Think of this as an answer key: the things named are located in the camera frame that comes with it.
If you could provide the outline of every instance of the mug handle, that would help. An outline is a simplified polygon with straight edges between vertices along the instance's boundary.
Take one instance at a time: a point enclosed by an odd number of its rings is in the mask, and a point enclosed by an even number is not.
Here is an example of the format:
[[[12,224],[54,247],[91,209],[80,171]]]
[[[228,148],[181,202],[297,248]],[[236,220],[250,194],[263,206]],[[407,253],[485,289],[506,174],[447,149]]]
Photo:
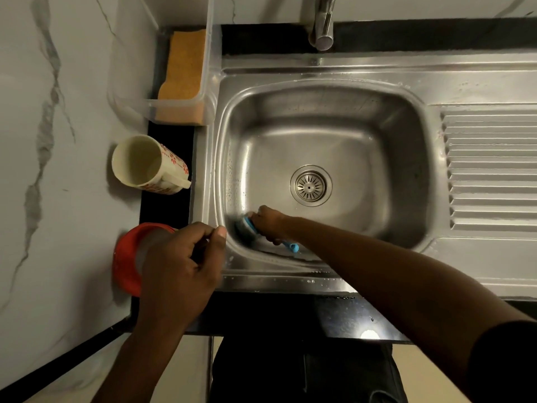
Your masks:
[[[181,188],[188,189],[190,188],[191,182],[188,179],[179,178],[175,175],[165,172],[162,175],[162,179],[167,182],[171,182],[174,185],[180,186]]]

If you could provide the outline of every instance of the faucet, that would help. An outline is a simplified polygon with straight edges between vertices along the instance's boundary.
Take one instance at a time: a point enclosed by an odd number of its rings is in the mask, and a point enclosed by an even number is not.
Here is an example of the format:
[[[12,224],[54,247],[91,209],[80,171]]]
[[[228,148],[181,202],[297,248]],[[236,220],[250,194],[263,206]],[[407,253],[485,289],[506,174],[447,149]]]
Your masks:
[[[330,49],[334,43],[332,11],[336,0],[317,0],[315,22],[309,35],[309,43],[319,51]]]

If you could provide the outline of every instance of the hand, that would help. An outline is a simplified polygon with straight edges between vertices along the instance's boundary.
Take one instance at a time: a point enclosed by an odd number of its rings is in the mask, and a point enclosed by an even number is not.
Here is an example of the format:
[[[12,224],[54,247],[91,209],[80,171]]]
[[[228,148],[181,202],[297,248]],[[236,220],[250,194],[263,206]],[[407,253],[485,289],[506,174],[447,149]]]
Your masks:
[[[201,314],[221,279],[226,229],[192,223],[151,246],[142,267],[137,328],[165,328],[182,336]],[[192,260],[194,247],[200,264]]]
[[[265,236],[269,242],[277,245],[281,244],[282,240],[288,239],[282,226],[289,216],[268,206],[261,205],[257,213],[250,212],[248,217],[259,233]]]

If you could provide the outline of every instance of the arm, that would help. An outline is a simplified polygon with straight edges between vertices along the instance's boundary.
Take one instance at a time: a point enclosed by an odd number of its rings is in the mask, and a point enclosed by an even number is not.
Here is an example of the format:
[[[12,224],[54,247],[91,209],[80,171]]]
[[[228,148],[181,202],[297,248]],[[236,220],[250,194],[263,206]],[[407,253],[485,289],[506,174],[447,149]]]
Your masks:
[[[479,337],[503,322],[531,320],[459,270],[411,250],[266,206],[251,220],[275,244],[312,250],[466,393]]]
[[[225,235],[223,227],[193,223],[149,249],[136,327],[92,403],[151,400],[186,328],[220,281]],[[198,264],[191,256],[200,243],[206,247]]]

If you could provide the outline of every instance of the dark trousers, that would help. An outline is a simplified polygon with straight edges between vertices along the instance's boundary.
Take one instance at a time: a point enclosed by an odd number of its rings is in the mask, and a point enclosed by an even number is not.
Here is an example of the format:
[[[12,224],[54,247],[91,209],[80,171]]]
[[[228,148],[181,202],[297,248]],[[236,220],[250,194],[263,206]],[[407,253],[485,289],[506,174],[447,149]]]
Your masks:
[[[216,354],[209,401],[407,403],[392,344],[233,336]]]

